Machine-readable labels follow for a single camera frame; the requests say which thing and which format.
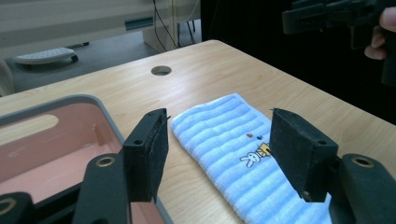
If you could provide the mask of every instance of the wooden table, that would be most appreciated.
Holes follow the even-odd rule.
[[[152,75],[158,65],[169,66],[172,72]],[[340,156],[372,157],[396,177],[396,126],[219,41],[1,97],[0,115],[71,94],[91,94],[104,103],[126,137],[150,110],[166,107],[174,117],[233,92],[268,118],[274,107],[301,115],[339,145]],[[159,196],[174,222],[241,223],[170,129],[169,144]]]

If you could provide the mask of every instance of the human hand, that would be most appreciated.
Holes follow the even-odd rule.
[[[387,7],[381,13],[379,25],[373,30],[371,45],[364,50],[367,57],[376,60],[387,58],[387,51],[383,48],[386,42],[384,29],[396,33],[396,7]]]

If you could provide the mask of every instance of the striped towel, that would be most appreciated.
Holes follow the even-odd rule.
[[[268,150],[271,120],[234,93],[176,116],[172,131],[246,223],[331,223],[306,203]]]

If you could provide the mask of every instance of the towel embroidery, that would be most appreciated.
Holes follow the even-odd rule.
[[[254,135],[252,133],[247,134],[248,138],[253,138]],[[262,136],[257,136],[257,139],[262,140]],[[247,168],[250,168],[253,166],[255,162],[259,162],[262,160],[262,158],[265,157],[270,157],[271,156],[271,150],[269,147],[269,144],[267,143],[261,143],[260,145],[257,145],[257,148],[254,152],[249,152],[246,156],[239,158],[240,161],[247,161]]]

